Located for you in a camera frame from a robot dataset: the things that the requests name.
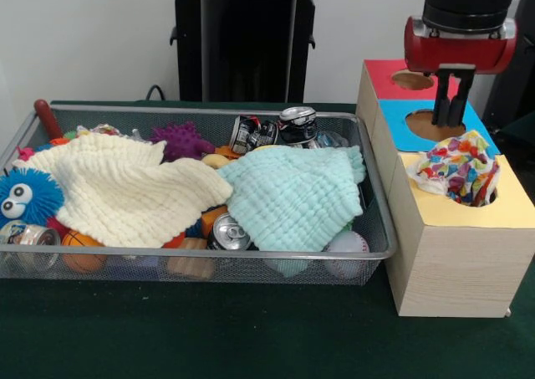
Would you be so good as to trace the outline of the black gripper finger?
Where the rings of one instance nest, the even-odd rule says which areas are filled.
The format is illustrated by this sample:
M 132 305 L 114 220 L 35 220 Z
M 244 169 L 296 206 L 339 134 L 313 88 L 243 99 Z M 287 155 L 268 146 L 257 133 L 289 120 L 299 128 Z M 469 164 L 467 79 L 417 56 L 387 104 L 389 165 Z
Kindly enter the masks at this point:
M 475 76 L 475 70 L 453 69 L 451 74 L 459 79 L 459 85 L 458 91 L 451 99 L 447 124 L 448 126 L 459 126 L 462 123 L 468 95 Z
M 450 111 L 450 100 L 448 97 L 450 75 L 451 71 L 449 69 L 438 69 L 435 73 L 435 76 L 438 79 L 438 85 L 432 124 L 436 126 L 447 125 Z

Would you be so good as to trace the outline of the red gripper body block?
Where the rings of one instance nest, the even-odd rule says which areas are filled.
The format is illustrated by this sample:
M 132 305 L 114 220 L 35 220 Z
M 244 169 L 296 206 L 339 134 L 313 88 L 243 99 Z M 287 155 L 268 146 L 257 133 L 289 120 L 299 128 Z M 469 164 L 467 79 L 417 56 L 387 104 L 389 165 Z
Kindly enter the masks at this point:
M 506 18 L 491 33 L 460 34 L 433 29 L 420 17 L 405 25 L 405 63 L 409 70 L 434 74 L 440 69 L 473 69 L 477 74 L 499 74 L 512 60 L 517 25 Z

